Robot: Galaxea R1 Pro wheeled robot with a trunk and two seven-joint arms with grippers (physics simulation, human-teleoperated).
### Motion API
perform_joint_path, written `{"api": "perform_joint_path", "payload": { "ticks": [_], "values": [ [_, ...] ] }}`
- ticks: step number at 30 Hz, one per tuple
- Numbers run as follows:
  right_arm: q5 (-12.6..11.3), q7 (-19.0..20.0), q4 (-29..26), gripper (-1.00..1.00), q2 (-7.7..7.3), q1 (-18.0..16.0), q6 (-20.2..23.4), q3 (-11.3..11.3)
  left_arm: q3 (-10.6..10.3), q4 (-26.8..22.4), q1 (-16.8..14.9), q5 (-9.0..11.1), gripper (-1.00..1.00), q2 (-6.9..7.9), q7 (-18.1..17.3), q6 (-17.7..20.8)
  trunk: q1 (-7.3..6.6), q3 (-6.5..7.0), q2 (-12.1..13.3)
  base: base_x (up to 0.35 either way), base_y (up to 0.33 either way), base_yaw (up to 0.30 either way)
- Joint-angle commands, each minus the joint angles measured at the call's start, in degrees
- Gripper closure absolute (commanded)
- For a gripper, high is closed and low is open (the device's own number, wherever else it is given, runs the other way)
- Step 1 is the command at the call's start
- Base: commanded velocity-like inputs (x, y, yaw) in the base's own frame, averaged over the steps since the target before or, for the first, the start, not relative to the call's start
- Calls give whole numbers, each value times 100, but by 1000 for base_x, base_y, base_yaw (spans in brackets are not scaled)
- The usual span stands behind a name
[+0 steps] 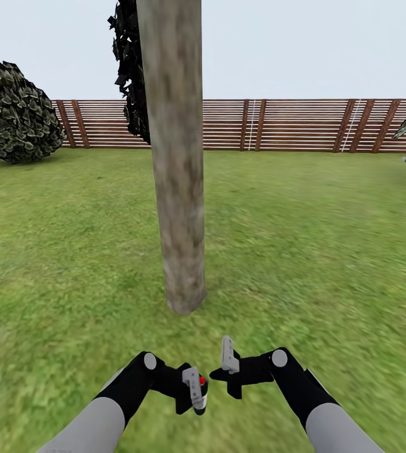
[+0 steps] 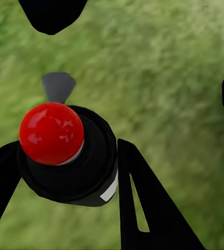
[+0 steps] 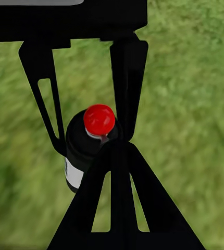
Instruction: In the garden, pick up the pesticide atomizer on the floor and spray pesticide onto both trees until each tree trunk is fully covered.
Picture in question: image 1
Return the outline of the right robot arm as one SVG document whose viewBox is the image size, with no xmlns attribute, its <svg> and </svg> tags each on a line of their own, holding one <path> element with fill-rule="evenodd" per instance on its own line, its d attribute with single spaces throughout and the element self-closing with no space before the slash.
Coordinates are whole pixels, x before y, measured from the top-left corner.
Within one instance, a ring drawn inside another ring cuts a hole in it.
<svg viewBox="0 0 406 453">
<path fill-rule="evenodd" d="M 227 383 L 227 392 L 242 398 L 242 385 L 275 381 L 313 445 L 315 453 L 385 453 L 331 397 L 327 389 L 286 348 L 241 358 L 233 340 L 222 340 L 221 371 L 212 379 Z M 277 371 L 280 371 L 278 374 Z"/>
</svg>

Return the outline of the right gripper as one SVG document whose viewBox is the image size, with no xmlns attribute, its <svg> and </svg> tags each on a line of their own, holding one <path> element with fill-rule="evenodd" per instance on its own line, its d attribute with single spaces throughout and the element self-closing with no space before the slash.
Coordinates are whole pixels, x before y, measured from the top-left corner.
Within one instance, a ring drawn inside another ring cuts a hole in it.
<svg viewBox="0 0 406 453">
<path fill-rule="evenodd" d="M 236 351 L 232 352 L 235 359 L 239 361 L 238 371 L 229 372 L 214 372 L 210 374 L 212 379 L 218 379 L 227 383 L 227 392 L 237 400 L 242 398 L 242 385 L 257 384 L 258 381 L 254 380 L 252 372 L 252 356 L 241 358 L 240 354 Z"/>
</svg>

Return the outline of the pesticide atomizer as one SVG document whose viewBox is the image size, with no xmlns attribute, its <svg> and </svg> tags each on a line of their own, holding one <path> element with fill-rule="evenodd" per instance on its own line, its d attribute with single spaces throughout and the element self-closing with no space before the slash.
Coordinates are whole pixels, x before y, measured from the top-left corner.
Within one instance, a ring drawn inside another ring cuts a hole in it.
<svg viewBox="0 0 406 453">
<path fill-rule="evenodd" d="M 203 407 L 201 409 L 196 409 L 195 408 L 195 413 L 197 415 L 202 415 L 205 413 L 205 408 L 206 408 L 206 395 L 205 393 L 207 392 L 208 389 L 208 382 L 205 382 L 206 380 L 200 375 L 200 383 L 201 383 L 201 392 L 204 394 L 202 397 L 202 402 L 203 402 Z"/>
</svg>

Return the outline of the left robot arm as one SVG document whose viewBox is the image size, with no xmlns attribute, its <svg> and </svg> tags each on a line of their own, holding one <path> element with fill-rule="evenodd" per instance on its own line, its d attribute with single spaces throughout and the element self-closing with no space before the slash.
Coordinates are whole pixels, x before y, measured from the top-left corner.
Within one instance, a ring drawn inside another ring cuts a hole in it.
<svg viewBox="0 0 406 453">
<path fill-rule="evenodd" d="M 178 415 L 203 407 L 197 367 L 166 366 L 151 352 L 139 353 L 120 369 L 80 414 L 37 453 L 114 453 L 129 420 L 149 390 L 175 398 Z"/>
</svg>

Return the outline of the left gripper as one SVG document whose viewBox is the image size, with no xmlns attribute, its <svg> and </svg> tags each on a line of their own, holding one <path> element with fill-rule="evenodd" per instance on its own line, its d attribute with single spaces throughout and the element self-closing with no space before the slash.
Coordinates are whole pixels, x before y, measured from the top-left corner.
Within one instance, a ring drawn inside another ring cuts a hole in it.
<svg viewBox="0 0 406 453">
<path fill-rule="evenodd" d="M 178 415 L 192 408 L 190 388 L 182 382 L 182 372 L 191 368 L 189 363 L 183 363 L 178 369 L 172 369 L 172 380 L 163 394 L 175 398 L 176 413 Z"/>
</svg>

